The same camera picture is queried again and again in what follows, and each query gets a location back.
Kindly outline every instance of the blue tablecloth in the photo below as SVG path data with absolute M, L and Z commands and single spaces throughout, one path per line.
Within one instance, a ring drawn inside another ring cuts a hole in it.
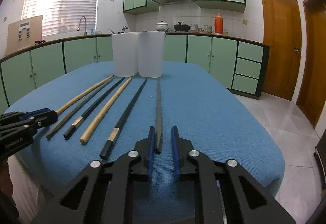
M 113 63 L 87 65 L 63 75 L 15 102 L 10 111 L 33 111 L 48 107 L 56 110 L 88 87 L 113 74 Z M 52 194 L 72 180 L 99 153 L 124 109 L 143 82 L 135 76 L 108 111 L 86 146 L 79 138 L 111 94 L 86 119 L 70 140 L 62 134 L 91 103 L 115 81 L 90 100 L 50 140 L 48 128 L 40 129 L 34 144 L 18 157 Z M 147 137 L 155 124 L 156 79 L 149 79 L 140 94 L 110 157 L 110 161 L 133 149 Z M 218 81 L 197 65 L 164 62 L 161 77 L 163 152 L 154 156 L 150 185 L 137 183 L 134 195 L 134 223 L 171 223 L 194 216 L 193 183 L 179 183 L 173 171 L 171 128 L 192 141 L 195 149 L 225 162 L 238 160 L 271 194 L 282 182 L 285 163 L 281 150 L 250 112 Z

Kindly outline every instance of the silver screw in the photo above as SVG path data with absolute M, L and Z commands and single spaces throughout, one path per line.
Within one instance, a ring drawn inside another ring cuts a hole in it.
M 129 153 L 128 153 L 128 156 L 131 157 L 131 158 L 135 158 L 138 155 L 139 155 L 139 153 L 136 150 L 129 151 Z
M 236 167 L 238 165 L 238 162 L 236 160 L 228 160 L 228 165 L 230 167 Z
M 93 168 L 98 168 L 101 165 L 101 162 L 99 162 L 98 160 L 93 160 L 91 162 L 91 167 Z
M 199 156 L 199 151 L 198 150 L 191 150 L 191 151 L 189 151 L 189 155 L 191 157 L 197 157 L 197 156 Z

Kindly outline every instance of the white pot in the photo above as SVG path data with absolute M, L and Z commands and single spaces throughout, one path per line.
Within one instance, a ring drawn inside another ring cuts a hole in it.
M 156 24 L 156 31 L 165 32 L 169 28 L 169 25 L 163 21 Z

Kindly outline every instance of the blue gripper pad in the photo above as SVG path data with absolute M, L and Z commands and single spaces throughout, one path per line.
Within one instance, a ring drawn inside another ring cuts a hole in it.
M 173 166 L 174 166 L 175 176 L 177 178 L 180 177 L 180 156 L 179 156 L 179 150 L 177 145 L 178 137 L 179 137 L 178 128 L 176 125 L 174 125 L 171 129 L 171 141 L 172 141 Z
M 26 120 L 27 118 L 29 118 L 30 116 L 45 113 L 45 112 L 48 112 L 48 111 L 50 111 L 49 108 L 43 108 L 43 109 L 36 110 L 36 111 L 33 111 L 33 112 L 27 112 L 24 115 L 22 115 L 21 117 L 19 117 L 19 120 L 23 121 L 23 120 Z
M 149 151 L 148 151 L 148 167 L 147 167 L 147 175 L 148 178 L 152 177 L 153 174 L 153 163 L 154 163 L 154 139 L 155 139 L 155 128 L 151 126 L 149 128 L 148 139 L 150 141 Z

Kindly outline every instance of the human hand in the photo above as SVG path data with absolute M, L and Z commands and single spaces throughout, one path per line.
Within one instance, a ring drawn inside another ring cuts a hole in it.
M 0 190 L 8 197 L 11 197 L 13 194 L 13 187 L 9 174 L 8 159 L 0 162 Z

